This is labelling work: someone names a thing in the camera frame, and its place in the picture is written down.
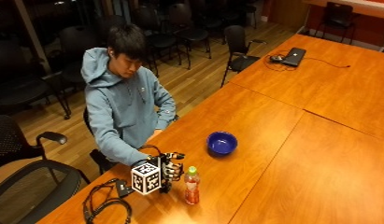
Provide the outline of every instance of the conference table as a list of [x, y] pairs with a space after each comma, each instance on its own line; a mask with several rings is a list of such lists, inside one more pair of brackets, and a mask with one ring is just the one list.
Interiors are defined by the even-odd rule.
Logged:
[[[293, 47], [307, 50], [297, 69], [265, 57], [150, 141], [196, 166], [200, 203], [186, 203], [182, 181], [167, 194], [135, 192], [132, 223], [384, 223], [384, 54], [295, 35], [269, 55]], [[217, 131], [239, 141], [222, 158], [207, 150]], [[84, 223], [90, 190], [114, 177], [130, 183], [130, 168], [114, 167], [39, 223]], [[112, 205], [94, 223], [126, 218]]]

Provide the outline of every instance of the hoodie sleeve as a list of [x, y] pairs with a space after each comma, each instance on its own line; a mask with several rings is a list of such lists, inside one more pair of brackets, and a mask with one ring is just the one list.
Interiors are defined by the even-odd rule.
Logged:
[[139, 152], [120, 139], [119, 131], [115, 129], [112, 108], [99, 89], [87, 86], [86, 102], [90, 124], [102, 153], [126, 165], [147, 159], [148, 155]]
[[154, 76], [154, 88], [155, 104], [159, 107], [156, 129], [164, 130], [175, 118], [175, 100], [168, 91], [159, 84], [156, 76]]

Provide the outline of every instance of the bottle cap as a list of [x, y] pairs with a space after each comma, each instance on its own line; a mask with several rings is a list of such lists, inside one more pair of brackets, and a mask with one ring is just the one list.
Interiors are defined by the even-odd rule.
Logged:
[[194, 166], [190, 167], [188, 173], [190, 173], [190, 175], [195, 175], [196, 174], [196, 168]]

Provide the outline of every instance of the hoodie hood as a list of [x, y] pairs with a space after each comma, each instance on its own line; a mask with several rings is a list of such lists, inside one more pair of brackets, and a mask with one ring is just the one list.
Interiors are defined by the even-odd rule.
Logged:
[[94, 48], [83, 55], [83, 79], [91, 87], [111, 87], [123, 81], [107, 69], [110, 57], [106, 48]]

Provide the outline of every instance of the black hair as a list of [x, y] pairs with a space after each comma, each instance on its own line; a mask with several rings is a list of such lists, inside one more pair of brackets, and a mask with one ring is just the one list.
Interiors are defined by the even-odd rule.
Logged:
[[114, 49], [116, 57], [124, 53], [132, 60], [146, 60], [146, 35], [134, 24], [118, 25], [110, 29], [107, 46]]

